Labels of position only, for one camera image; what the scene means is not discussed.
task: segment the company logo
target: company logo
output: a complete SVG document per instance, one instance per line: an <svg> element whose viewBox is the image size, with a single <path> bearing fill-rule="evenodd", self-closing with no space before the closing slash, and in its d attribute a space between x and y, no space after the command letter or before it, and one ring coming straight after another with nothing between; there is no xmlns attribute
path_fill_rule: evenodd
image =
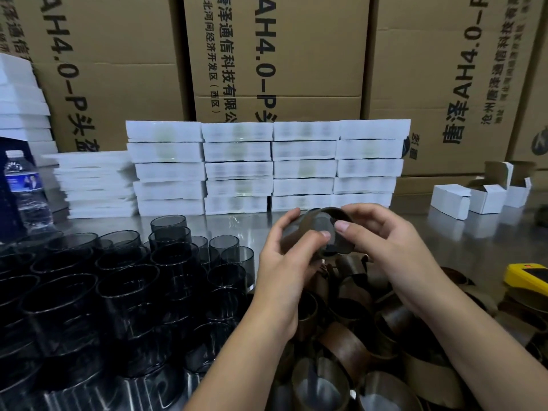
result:
<svg viewBox="0 0 548 411"><path fill-rule="evenodd" d="M531 144L531 151L536 156L543 156L548 153L548 126L540 131L534 138Z"/></svg>
<svg viewBox="0 0 548 411"><path fill-rule="evenodd" d="M411 148L411 140L409 137L407 137L405 140L403 140L403 150L402 150L402 158L404 158L407 153L409 153L409 149Z"/></svg>

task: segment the left hand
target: left hand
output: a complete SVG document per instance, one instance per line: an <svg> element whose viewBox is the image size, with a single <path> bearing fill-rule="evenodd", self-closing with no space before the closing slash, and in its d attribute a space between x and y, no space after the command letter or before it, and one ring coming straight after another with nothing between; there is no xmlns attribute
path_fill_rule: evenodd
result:
<svg viewBox="0 0 548 411"><path fill-rule="evenodd" d="M255 296L250 307L250 310L264 315L271 325L277 326L285 341L297 331L301 293L321 264L321 261L310 264L312 256L326 245L331 236L327 231L307 231L282 255L279 245L282 232L299 214L300 209L291 209L272 226L259 256Z"/></svg>

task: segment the hand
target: hand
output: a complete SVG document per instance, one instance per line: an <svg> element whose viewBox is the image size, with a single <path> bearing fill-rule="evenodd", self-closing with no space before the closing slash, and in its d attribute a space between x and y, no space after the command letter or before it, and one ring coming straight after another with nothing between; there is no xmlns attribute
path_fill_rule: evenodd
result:
<svg viewBox="0 0 548 411"><path fill-rule="evenodd" d="M410 222L376 204L357 203L342 209L356 223L336 221L337 232L373 258L415 314L422 316L432 308L432 293L441 295L456 288Z"/></svg>
<svg viewBox="0 0 548 411"><path fill-rule="evenodd" d="M327 231L308 231L282 255L279 245L282 231L299 214L299 209L292 209L272 226L259 256L255 296L250 307L264 315L271 325L279 326L286 342L297 331L297 307L303 288L321 264L320 261L310 264L310 260L331 236Z"/></svg>

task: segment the fingernail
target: fingernail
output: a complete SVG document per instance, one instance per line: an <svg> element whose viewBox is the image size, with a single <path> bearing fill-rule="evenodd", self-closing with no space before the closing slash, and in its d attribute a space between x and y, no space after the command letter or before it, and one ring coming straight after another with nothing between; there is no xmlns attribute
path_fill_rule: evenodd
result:
<svg viewBox="0 0 548 411"><path fill-rule="evenodd" d="M335 222L335 229L339 232L345 232L346 229L350 226L350 223L346 221L336 221Z"/></svg>

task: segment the yellow device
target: yellow device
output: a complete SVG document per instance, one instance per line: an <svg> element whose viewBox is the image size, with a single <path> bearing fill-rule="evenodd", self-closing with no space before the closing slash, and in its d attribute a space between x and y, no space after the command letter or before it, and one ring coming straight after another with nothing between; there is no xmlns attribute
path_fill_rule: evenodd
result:
<svg viewBox="0 0 548 411"><path fill-rule="evenodd" d="M548 296L548 269L541 264L510 264L504 282L511 287L526 288Z"/></svg>

